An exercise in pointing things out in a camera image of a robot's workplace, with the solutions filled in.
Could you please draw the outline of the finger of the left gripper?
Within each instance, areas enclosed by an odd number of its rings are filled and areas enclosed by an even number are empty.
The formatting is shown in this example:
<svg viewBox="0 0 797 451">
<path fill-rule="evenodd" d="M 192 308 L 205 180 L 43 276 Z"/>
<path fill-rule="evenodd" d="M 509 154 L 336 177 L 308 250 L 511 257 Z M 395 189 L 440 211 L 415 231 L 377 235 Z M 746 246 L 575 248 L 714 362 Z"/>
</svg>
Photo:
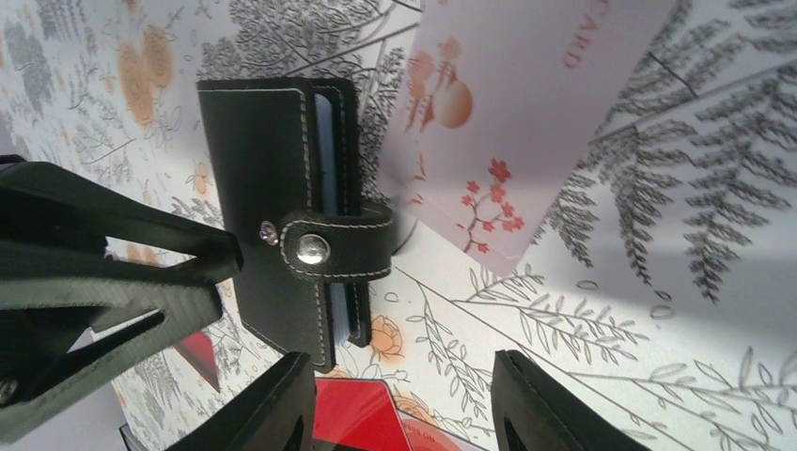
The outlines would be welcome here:
<svg viewBox="0 0 797 451">
<path fill-rule="evenodd" d="M 201 282 L 2 283 L 1 442 L 17 442 L 221 314 L 215 285 Z"/>
<path fill-rule="evenodd" d="M 102 256 L 108 238 L 178 252 L 175 265 L 212 284 L 236 275 L 235 236 L 131 200 L 53 163 L 1 162 L 1 237 Z"/>
</svg>

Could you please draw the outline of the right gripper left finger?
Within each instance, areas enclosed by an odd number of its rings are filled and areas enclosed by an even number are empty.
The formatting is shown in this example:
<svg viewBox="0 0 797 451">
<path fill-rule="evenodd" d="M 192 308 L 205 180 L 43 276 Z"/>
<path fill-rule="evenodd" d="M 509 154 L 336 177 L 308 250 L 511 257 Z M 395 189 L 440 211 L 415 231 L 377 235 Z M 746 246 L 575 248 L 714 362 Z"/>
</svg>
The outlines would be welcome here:
<svg viewBox="0 0 797 451">
<path fill-rule="evenodd" d="M 289 352 L 170 449 L 311 450 L 316 394 L 309 355 Z"/>
</svg>

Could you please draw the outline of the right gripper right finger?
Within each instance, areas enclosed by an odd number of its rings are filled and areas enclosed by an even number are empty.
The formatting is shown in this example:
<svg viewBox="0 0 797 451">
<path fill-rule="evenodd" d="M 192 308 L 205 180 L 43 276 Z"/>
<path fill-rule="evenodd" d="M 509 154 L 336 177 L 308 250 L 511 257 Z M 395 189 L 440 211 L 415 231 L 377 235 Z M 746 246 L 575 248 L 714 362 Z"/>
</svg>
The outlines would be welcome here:
<svg viewBox="0 0 797 451">
<path fill-rule="evenodd" d="M 494 355 L 492 418 L 501 450 L 644 450 L 517 350 Z"/>
</svg>

